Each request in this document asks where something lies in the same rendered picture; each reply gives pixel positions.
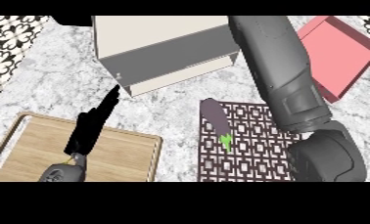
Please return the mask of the cream tiered shelf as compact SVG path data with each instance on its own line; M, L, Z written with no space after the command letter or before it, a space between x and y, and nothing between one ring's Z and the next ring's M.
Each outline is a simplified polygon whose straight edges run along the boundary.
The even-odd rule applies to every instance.
M234 65L225 16L94 16L94 54L130 96Z

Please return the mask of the black dark appliance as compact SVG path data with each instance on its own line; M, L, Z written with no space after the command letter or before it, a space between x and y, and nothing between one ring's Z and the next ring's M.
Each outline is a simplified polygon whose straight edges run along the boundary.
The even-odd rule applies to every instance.
M91 26L93 25L90 16L53 16L52 18L60 25L69 25L69 26Z

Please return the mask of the wooden cutting board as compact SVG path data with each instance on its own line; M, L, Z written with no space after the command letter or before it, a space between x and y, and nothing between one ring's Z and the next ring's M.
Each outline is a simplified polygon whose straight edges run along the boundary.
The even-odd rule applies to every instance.
M20 112L4 136L4 150L25 117L29 123L0 167L0 181L32 182L52 164L56 169L87 170L89 182L152 182L161 138L139 132L103 127L90 153L63 153L75 122L32 112Z

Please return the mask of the brown patterned placemat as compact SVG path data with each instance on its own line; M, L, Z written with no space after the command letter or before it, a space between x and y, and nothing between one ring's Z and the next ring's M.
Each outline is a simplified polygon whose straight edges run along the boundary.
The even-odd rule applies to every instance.
M302 135L276 129L265 104L219 104L226 115L232 141L226 149L213 125L200 116L198 181L291 181L285 150L302 140Z

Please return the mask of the pink box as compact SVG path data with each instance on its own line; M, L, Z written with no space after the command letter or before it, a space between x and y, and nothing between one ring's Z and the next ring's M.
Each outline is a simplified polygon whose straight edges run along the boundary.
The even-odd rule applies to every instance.
M336 102L370 67L370 38L334 16L316 16L297 30L319 93Z

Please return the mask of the purple eggplant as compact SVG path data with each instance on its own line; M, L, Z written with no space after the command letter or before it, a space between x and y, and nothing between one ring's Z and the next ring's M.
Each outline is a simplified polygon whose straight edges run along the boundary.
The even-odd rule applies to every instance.
M231 151L231 128L222 106L213 98L207 98L201 101L200 112L214 128L219 142L223 144L225 149Z

